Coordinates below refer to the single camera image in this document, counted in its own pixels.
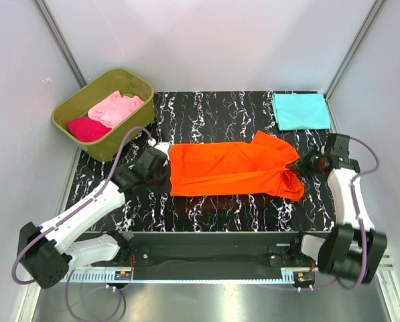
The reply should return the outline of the orange t shirt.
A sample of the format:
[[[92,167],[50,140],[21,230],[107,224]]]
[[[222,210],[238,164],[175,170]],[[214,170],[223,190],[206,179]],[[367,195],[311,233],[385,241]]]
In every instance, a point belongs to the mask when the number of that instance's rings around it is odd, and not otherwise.
[[[251,142],[174,144],[170,194],[178,197],[265,193],[298,202],[305,188],[287,168],[299,154],[288,142],[258,131]]]

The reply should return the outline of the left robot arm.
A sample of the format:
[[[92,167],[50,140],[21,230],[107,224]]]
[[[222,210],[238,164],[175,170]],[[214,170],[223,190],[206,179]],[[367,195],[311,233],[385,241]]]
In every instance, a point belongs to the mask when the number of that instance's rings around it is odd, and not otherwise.
[[[39,226],[25,224],[19,232],[17,263],[43,289],[59,283],[77,268],[108,262],[125,264],[130,256],[129,238],[117,231],[98,237],[79,237],[102,217],[122,207],[136,193],[166,189],[170,174],[170,144],[148,147],[130,164],[113,168],[109,177],[67,211]]]

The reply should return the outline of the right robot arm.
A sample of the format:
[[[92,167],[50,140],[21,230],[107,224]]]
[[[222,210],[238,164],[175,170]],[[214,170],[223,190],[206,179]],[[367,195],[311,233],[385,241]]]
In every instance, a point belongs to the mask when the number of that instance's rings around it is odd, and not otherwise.
[[[322,174],[332,193],[336,224],[326,237],[301,233],[289,249],[290,260],[298,266],[316,262],[321,273],[335,277],[339,284],[351,280],[353,287],[372,281],[387,248],[387,236],[378,232],[366,210],[360,180],[379,169],[375,165],[362,171],[350,157],[354,137],[331,133],[326,143],[287,165],[300,177]]]

